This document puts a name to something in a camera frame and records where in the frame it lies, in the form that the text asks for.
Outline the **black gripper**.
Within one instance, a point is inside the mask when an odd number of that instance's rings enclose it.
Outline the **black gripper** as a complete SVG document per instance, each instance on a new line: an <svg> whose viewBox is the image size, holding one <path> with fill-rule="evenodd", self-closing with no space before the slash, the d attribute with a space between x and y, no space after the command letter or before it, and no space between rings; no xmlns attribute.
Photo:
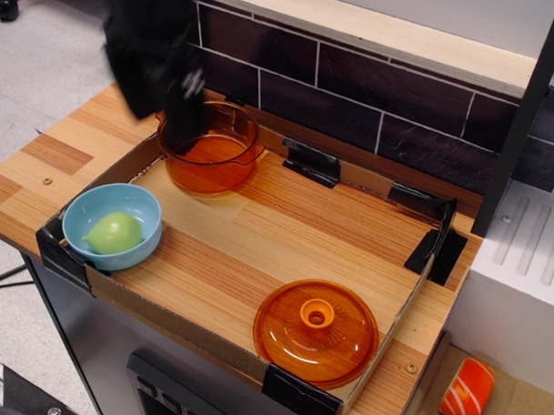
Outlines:
<svg viewBox="0 0 554 415"><path fill-rule="evenodd" d="M187 45L195 23L192 0L106 0L106 55L137 119L163 110L168 83L166 147L178 150L204 133L205 73Z"/></svg>

